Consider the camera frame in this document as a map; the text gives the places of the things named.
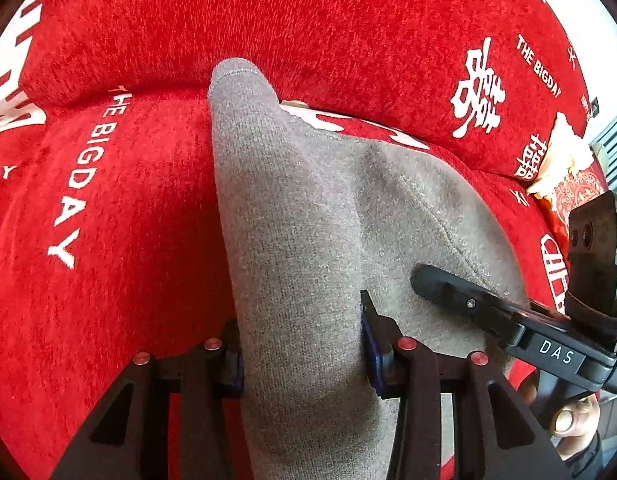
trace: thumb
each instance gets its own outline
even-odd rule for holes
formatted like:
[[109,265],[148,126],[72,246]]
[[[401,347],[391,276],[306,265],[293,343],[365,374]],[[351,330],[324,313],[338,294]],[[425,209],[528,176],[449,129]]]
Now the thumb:
[[532,405],[535,401],[535,398],[538,396],[538,389],[536,384],[538,382],[538,378],[536,373],[530,374],[524,381],[520,384],[517,392],[522,397],[522,400],[526,403],[527,406]]
[[591,444],[600,421],[600,406],[595,394],[571,402],[553,417],[551,431],[562,438],[557,452],[562,460],[571,458]]

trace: camera lens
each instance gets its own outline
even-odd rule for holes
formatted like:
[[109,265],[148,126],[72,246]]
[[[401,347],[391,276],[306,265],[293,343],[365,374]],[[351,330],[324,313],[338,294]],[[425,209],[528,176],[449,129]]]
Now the camera lens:
[[588,223],[585,225],[584,231],[582,232],[582,243],[585,245],[587,249],[591,247],[591,243],[593,242],[593,226]]

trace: red blanket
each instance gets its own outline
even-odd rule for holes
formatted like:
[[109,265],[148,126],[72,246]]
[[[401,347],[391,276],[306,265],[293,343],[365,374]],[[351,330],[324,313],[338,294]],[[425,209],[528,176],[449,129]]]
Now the red blanket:
[[557,111],[583,132],[569,52],[541,0],[27,0],[0,39],[0,434],[26,473],[48,477],[133,354],[186,351],[233,316],[215,63],[247,57],[282,98],[424,140],[555,304],[561,255],[511,177],[535,176]]

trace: gray sock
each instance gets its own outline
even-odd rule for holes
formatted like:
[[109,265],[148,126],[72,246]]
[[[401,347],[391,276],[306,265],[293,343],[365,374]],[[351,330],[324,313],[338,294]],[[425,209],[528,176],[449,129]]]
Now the gray sock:
[[[208,98],[255,478],[384,479],[397,401],[367,382],[360,289],[404,334],[464,357],[485,336],[414,294],[410,272],[433,264],[522,303],[506,236],[445,162],[316,130],[248,61],[219,64]],[[452,453],[447,438],[442,463]]]

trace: candy wrapper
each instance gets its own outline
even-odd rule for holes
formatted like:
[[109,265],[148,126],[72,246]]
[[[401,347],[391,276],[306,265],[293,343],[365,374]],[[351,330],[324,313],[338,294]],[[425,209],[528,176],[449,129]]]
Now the candy wrapper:
[[555,201],[538,200],[549,227],[553,231],[559,250],[569,266],[569,214],[573,209],[609,190],[602,167],[593,156],[593,163],[576,174],[568,173],[555,188]]

